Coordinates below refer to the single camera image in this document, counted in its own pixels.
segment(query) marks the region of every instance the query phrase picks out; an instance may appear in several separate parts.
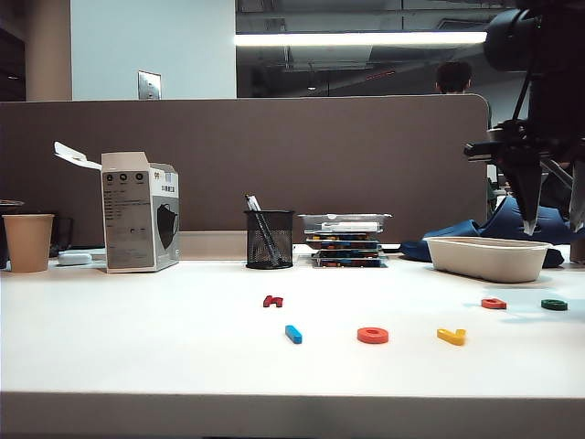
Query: black container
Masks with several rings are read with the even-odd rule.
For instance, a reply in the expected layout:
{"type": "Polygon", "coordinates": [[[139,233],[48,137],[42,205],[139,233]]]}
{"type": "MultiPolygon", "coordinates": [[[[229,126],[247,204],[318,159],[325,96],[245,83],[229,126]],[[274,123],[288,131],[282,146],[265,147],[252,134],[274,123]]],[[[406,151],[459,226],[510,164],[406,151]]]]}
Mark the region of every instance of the black container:
{"type": "Polygon", "coordinates": [[[8,243],[6,242],[6,230],[2,215],[16,213],[16,210],[23,204],[25,203],[22,201],[0,199],[0,270],[6,268],[6,262],[8,261],[8,243]]]}
{"type": "Polygon", "coordinates": [[[246,210],[248,268],[293,266],[293,210],[246,210]]]}

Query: pen holder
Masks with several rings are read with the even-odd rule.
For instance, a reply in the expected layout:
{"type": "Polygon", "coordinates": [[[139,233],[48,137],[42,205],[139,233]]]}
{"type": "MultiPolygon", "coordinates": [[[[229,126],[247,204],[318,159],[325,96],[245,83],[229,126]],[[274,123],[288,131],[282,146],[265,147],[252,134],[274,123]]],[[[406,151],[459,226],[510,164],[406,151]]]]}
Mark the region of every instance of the pen holder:
{"type": "Polygon", "coordinates": [[[293,266],[292,210],[246,210],[248,268],[274,270],[293,266]]]}

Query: open cardboard box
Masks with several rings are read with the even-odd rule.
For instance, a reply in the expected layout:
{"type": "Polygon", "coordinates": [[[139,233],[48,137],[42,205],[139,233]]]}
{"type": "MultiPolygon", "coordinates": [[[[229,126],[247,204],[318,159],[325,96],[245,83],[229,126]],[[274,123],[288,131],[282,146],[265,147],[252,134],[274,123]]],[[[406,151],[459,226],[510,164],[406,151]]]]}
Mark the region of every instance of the open cardboard box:
{"type": "Polygon", "coordinates": [[[144,152],[104,153],[101,165],[55,142],[55,155],[101,172],[108,273],[156,272],[179,261],[178,174],[144,152]]]}

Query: white wall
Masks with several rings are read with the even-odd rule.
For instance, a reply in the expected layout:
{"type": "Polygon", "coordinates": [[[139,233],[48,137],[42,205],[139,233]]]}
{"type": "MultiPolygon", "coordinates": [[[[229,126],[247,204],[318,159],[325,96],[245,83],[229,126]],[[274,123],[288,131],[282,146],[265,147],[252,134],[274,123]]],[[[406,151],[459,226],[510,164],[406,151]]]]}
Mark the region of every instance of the white wall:
{"type": "Polygon", "coordinates": [[[163,99],[235,98],[233,0],[71,0],[73,100],[138,98],[138,70],[163,99]]]}
{"type": "MultiPolygon", "coordinates": [[[[503,80],[486,85],[472,87],[471,93],[481,94],[489,102],[492,109],[492,126],[512,119],[516,101],[522,90],[522,80],[503,80]]],[[[522,105],[520,118],[526,118],[528,112],[528,95],[522,105]]]]}

